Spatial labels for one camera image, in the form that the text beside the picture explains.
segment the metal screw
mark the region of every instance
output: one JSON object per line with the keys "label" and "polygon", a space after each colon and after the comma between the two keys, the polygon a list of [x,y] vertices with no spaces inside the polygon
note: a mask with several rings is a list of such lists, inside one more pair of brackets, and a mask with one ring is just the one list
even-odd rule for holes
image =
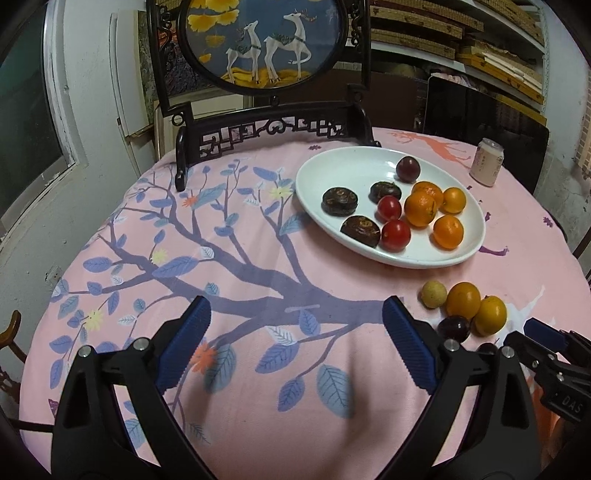
{"label": "metal screw", "polygon": [[91,353],[92,353],[92,348],[90,348],[88,345],[82,346],[78,350],[78,356],[81,356],[82,358],[86,358]]}
{"label": "metal screw", "polygon": [[453,338],[448,338],[445,342],[443,342],[443,346],[450,352],[457,352],[460,349],[460,344]]}
{"label": "metal screw", "polygon": [[513,350],[510,346],[504,346],[501,348],[501,353],[506,358],[513,358],[515,356],[515,350]]}
{"label": "metal screw", "polygon": [[149,344],[150,344],[150,339],[148,339],[146,337],[138,338],[134,342],[134,348],[136,350],[139,350],[140,352],[142,352],[148,348]]}

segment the round table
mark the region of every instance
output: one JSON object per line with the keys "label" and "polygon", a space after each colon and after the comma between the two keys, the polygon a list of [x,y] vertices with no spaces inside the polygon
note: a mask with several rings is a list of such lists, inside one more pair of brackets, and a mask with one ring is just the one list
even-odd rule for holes
{"label": "round table", "polygon": [[[206,339],[164,397],[214,474],[374,479],[428,400],[381,324],[387,297],[402,297],[414,317],[436,325],[442,313],[419,303],[420,287],[431,278],[448,288],[470,281],[508,307],[506,327],[488,341],[501,344],[531,316],[591,336],[591,294],[578,262],[508,171],[483,187],[468,174],[471,145],[386,129],[375,136],[470,189],[487,220],[473,258],[403,270],[353,253],[310,222],[293,192],[297,170],[319,151],[350,142],[300,133],[248,141],[192,167],[182,193],[169,153],[127,191],[56,287],[25,365],[20,418],[53,422],[82,345],[126,348],[204,295],[213,309]],[[474,397],[472,388],[439,461],[454,454]],[[135,447],[153,461],[125,389],[118,398]],[[51,437],[24,439],[49,467]]]}

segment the white plate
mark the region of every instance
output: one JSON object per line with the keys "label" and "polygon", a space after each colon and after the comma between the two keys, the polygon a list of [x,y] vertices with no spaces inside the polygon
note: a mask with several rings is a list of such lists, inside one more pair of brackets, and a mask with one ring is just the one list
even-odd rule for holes
{"label": "white plate", "polygon": [[437,248],[429,238],[432,225],[425,229],[412,228],[408,246],[399,253],[390,253],[380,246],[371,248],[340,232],[343,217],[326,214],[322,209],[322,196],[332,187],[346,187],[359,198],[353,215],[365,215],[376,221],[376,205],[369,200],[369,189],[377,181],[394,181],[402,190],[401,203],[411,193],[412,185],[399,181],[396,175],[398,161],[406,153],[376,147],[344,147],[322,152],[304,163],[295,178],[295,190],[306,212],[332,238],[351,250],[378,262],[404,268],[441,268],[466,261],[482,246],[486,226],[478,202],[464,186],[446,171],[426,160],[417,158],[421,166],[418,181],[430,181],[442,190],[458,187],[466,194],[466,208],[457,217],[464,226],[464,240],[455,250]]}

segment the deer print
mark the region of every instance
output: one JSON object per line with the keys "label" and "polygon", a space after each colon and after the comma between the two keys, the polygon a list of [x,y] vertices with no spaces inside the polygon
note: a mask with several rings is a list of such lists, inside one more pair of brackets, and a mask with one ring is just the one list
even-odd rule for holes
{"label": "deer print", "polygon": [[236,83],[234,79],[234,74],[232,73],[232,65],[238,58],[240,59],[251,59],[252,60],[252,74],[251,80],[254,80],[258,83],[258,57],[261,54],[261,41],[256,36],[255,28],[258,25],[258,20],[255,20],[252,23],[249,23],[246,27],[244,27],[242,31],[242,38],[244,38],[244,32],[248,33],[248,36],[251,39],[250,47],[247,46],[240,46],[236,45],[234,48],[229,48],[226,54],[228,54],[228,67],[226,70],[228,71],[228,77],[231,83]]}
{"label": "deer print", "polygon": [[[308,22],[313,22],[316,20],[316,17],[308,17],[306,15],[306,10],[301,12],[295,10],[292,14],[283,15],[283,18],[295,23],[295,34],[293,37],[273,34],[265,39],[265,64],[267,65],[267,72],[269,73],[269,80],[271,83],[279,80],[279,75],[277,75],[277,71],[273,65],[273,55],[278,48],[295,53],[295,61],[290,61],[290,64],[297,64],[298,80],[301,80],[301,64],[307,62],[312,57],[312,53],[308,47],[306,47],[306,30],[304,29],[302,19]],[[302,53],[307,55],[303,60],[301,59]]]}

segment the yellow fruit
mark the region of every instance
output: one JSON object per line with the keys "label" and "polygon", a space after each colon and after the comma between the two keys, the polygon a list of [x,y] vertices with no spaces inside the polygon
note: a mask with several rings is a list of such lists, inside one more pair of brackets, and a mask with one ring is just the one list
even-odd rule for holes
{"label": "yellow fruit", "polygon": [[430,280],[421,290],[421,301],[428,309],[438,309],[445,305],[447,300],[447,289],[445,285],[437,280]]}
{"label": "yellow fruit", "polygon": [[461,315],[470,320],[480,309],[480,292],[471,283],[458,283],[447,294],[445,308],[448,316]]}
{"label": "yellow fruit", "polygon": [[507,323],[507,307],[499,297],[487,297],[474,317],[476,331],[485,337],[499,332]]}

